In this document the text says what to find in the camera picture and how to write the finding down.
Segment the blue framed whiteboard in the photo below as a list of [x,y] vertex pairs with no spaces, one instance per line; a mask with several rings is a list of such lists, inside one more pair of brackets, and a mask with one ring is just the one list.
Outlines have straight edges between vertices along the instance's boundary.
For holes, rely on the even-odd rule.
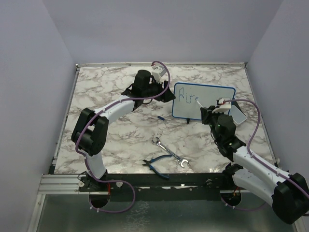
[[172,116],[175,118],[201,120],[198,100],[203,107],[217,105],[220,98],[232,99],[236,89],[228,86],[203,85],[177,82],[174,85],[175,99],[172,104]]

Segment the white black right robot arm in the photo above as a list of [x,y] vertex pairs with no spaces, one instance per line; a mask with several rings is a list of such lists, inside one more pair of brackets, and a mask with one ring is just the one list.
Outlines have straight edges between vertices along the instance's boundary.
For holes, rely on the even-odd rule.
[[285,223],[293,224],[309,212],[309,188],[305,178],[270,164],[236,135],[233,118],[217,112],[215,106],[202,107],[201,120],[209,125],[219,152],[234,164],[222,176],[227,189],[246,189],[269,204]]

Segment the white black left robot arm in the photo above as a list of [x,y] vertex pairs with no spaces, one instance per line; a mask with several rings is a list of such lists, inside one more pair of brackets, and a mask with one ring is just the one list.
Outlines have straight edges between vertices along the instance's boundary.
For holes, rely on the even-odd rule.
[[108,127],[118,118],[144,105],[145,100],[169,102],[175,99],[169,89],[170,80],[161,81],[164,74],[169,74],[165,66],[156,67],[151,72],[139,70],[133,84],[118,99],[97,110],[85,108],[81,111],[71,140],[75,143],[76,152],[84,157],[87,175],[91,177],[90,185],[95,190],[103,190],[107,184],[104,177],[107,170],[101,151],[106,143]]

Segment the white plastic box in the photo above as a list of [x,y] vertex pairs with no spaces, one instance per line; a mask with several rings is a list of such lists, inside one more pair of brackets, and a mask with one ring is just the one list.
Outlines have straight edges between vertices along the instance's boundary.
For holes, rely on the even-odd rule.
[[239,126],[243,122],[246,121],[247,117],[246,115],[235,105],[231,106],[231,110],[229,111],[229,115],[232,116],[234,124],[236,126]]

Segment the silver combination wrench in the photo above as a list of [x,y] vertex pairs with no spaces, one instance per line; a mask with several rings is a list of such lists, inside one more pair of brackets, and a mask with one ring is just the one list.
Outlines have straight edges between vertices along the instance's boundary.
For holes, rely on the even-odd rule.
[[187,159],[183,159],[180,156],[178,156],[177,154],[175,154],[173,151],[171,151],[168,147],[166,147],[161,140],[158,137],[155,137],[152,139],[152,144],[156,145],[158,147],[160,147],[161,149],[163,149],[164,151],[168,152],[170,155],[172,155],[178,162],[178,164],[184,168],[184,164],[189,165],[189,161]]

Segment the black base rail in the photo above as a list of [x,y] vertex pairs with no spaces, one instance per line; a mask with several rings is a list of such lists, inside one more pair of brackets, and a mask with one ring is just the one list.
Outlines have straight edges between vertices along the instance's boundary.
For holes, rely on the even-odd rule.
[[221,192],[230,194],[236,188],[232,175],[242,169],[229,164],[221,173],[170,174],[169,179],[156,174],[109,174],[106,178],[110,184],[86,175],[78,191],[99,200],[110,197],[114,202],[218,201]]

